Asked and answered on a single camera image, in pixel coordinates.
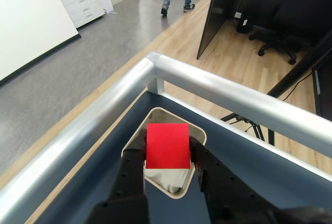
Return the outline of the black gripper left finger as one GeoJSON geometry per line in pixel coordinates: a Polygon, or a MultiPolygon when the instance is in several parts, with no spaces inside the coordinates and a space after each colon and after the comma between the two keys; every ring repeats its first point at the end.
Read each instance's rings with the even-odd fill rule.
{"type": "Polygon", "coordinates": [[[104,223],[147,223],[145,158],[146,130],[143,129],[123,151],[114,185],[103,204],[104,223]]]}

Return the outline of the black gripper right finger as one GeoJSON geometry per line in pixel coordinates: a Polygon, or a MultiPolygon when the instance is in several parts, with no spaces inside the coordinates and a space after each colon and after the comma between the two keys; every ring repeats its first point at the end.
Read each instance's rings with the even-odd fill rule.
{"type": "Polygon", "coordinates": [[[275,206],[192,136],[189,147],[211,223],[282,223],[275,206]]]}

